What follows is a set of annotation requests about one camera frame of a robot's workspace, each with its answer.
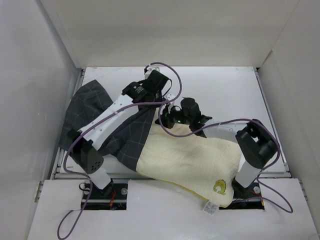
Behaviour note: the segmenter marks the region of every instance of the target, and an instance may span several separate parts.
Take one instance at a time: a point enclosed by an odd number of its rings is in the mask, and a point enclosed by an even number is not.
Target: dark gray fabric
[[[59,146],[68,150],[72,142],[67,138],[71,129],[79,130],[103,113],[113,101],[96,80],[79,88],[65,114]],[[120,125],[98,150],[103,156],[111,154],[135,171],[146,143],[155,109],[142,109]]]

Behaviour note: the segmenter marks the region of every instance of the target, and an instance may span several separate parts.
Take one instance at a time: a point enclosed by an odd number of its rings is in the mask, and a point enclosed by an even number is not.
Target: purple cable
[[[213,123],[213,124],[210,124],[210,125],[208,125],[208,126],[202,127],[202,128],[200,128],[200,129],[198,129],[198,130],[196,130],[196,131],[193,131],[193,132],[188,133],[188,134],[185,134],[185,135],[175,135],[175,134],[169,132],[169,131],[164,127],[164,125],[163,125],[163,123],[162,123],[162,121],[161,121],[161,118],[160,118],[161,110],[162,110],[162,107],[163,107],[164,105],[169,104],[169,103],[175,101],[175,100],[181,95],[181,92],[182,92],[182,81],[181,81],[181,78],[180,78],[179,74],[176,72],[176,70],[174,70],[171,66],[169,66],[169,65],[167,65],[167,64],[165,64],[165,63],[163,63],[163,62],[158,62],[158,61],[152,62],[152,63],[150,63],[149,65],[147,65],[144,69],[146,70],[148,67],[150,67],[150,66],[152,66],[152,65],[162,65],[162,66],[165,66],[165,67],[169,68],[170,70],[172,70],[172,71],[174,72],[174,74],[177,76],[178,81],[179,81],[179,92],[178,92],[178,94],[176,95],[176,97],[173,98],[173,99],[171,99],[171,100],[166,100],[166,101],[161,101],[161,102],[138,102],[138,103],[133,103],[133,104],[130,104],[130,105],[128,105],[128,106],[124,106],[124,107],[120,108],[120,109],[117,111],[118,113],[119,113],[119,112],[122,112],[122,111],[124,111],[124,110],[126,110],[126,109],[128,109],[128,108],[135,107],[135,106],[160,105],[159,111],[158,111],[159,123],[160,123],[161,127],[163,128],[163,130],[164,130],[167,134],[169,134],[170,136],[176,137],[176,138],[188,137],[188,136],[191,136],[191,135],[193,135],[193,134],[195,134],[195,133],[198,133],[198,132],[200,132],[200,131],[202,131],[202,130],[204,130],[204,129],[206,129],[206,128],[210,128],[210,127],[214,127],[214,126],[218,126],[218,125],[230,124],[230,123],[239,122],[239,121],[246,121],[246,122],[255,123],[255,124],[257,124],[258,126],[260,126],[262,129],[264,129],[264,130],[270,135],[270,137],[271,137],[272,140],[275,142],[276,147],[277,147],[277,156],[276,156],[275,160],[274,160],[272,163],[270,163],[269,165],[267,165],[266,167],[264,167],[264,168],[262,169],[262,171],[265,170],[265,169],[267,169],[267,168],[269,168],[269,167],[271,167],[272,165],[274,165],[274,164],[277,162],[277,160],[278,160],[279,157],[280,157],[280,146],[279,146],[278,141],[277,141],[276,138],[266,129],[265,126],[263,126],[263,125],[260,124],[259,122],[256,122],[256,121],[254,121],[254,120],[252,120],[252,119],[238,118],[238,119],[234,119],[234,120],[229,120],[229,121],[223,121],[223,122]],[[92,193],[92,190],[93,190],[93,182],[91,181],[90,177],[89,177],[87,174],[82,173],[82,172],[77,172],[77,171],[70,171],[70,170],[67,169],[67,159],[68,159],[68,156],[70,155],[70,153],[71,153],[72,149],[74,148],[74,146],[80,141],[81,138],[83,138],[83,136],[85,136],[85,135],[86,135],[88,132],[90,132],[92,129],[94,129],[95,127],[97,127],[98,125],[102,124],[103,122],[107,121],[108,119],[112,118],[112,117],[115,116],[115,115],[116,115],[115,112],[112,113],[112,114],[110,114],[109,116],[103,118],[103,119],[100,120],[99,122],[97,122],[97,123],[95,123],[94,125],[92,125],[91,127],[89,127],[86,131],[84,131],[83,133],[81,133],[81,135],[70,145],[68,151],[66,152],[66,155],[65,155],[65,157],[64,157],[64,159],[63,159],[63,169],[64,169],[64,171],[65,171],[66,173],[78,174],[78,175],[81,175],[81,176],[86,177],[86,178],[89,180],[89,183],[90,183],[90,190],[89,190],[89,193],[88,193],[88,195],[87,195],[87,197],[86,197],[86,199],[85,199],[85,202],[84,202],[83,205],[82,205],[82,208],[80,209],[80,212],[79,212],[77,218],[75,219],[75,221],[74,221],[74,223],[73,223],[73,225],[72,225],[72,227],[71,227],[71,230],[69,231],[69,233],[68,233],[65,237],[61,237],[61,236],[60,236],[60,228],[61,228],[62,223],[64,222],[64,220],[67,218],[67,216],[69,216],[74,210],[70,210],[70,211],[63,217],[63,219],[61,220],[61,222],[59,223],[59,226],[58,226],[58,228],[57,228],[57,237],[58,237],[59,240],[65,240],[65,239],[67,239],[67,238],[71,235],[71,233],[73,232],[73,230],[75,229],[75,227],[76,227],[76,225],[77,225],[77,222],[78,222],[81,214],[83,213],[83,211],[84,211],[84,209],[85,209],[85,207],[86,207],[86,205],[87,205],[87,203],[88,203],[88,200],[89,200],[89,198],[90,198],[90,196],[91,196],[91,193]],[[270,190],[272,190],[272,191],[274,191],[275,193],[277,193],[281,198],[283,198],[283,199],[285,200],[285,202],[289,205],[291,211],[288,211],[288,210],[284,209],[283,207],[279,206],[279,205],[276,204],[275,202],[273,202],[273,201],[271,201],[271,200],[269,200],[269,199],[267,199],[267,198],[265,198],[265,197],[252,197],[252,198],[248,198],[248,199],[243,199],[243,200],[241,200],[240,202],[245,202],[245,201],[247,201],[247,200],[249,200],[249,199],[256,199],[256,198],[265,199],[265,200],[270,201],[271,203],[275,204],[277,207],[283,209],[283,210],[286,211],[287,213],[292,213],[292,212],[293,212],[293,208],[292,208],[292,206],[290,205],[290,203],[288,202],[288,200],[287,200],[283,195],[281,195],[278,191],[276,191],[275,189],[273,189],[273,188],[267,186],[266,184],[260,182],[260,181],[259,181],[259,176],[260,176],[260,174],[259,174],[258,177],[256,178],[257,181],[258,181],[258,183],[260,183],[261,185],[269,188]]]

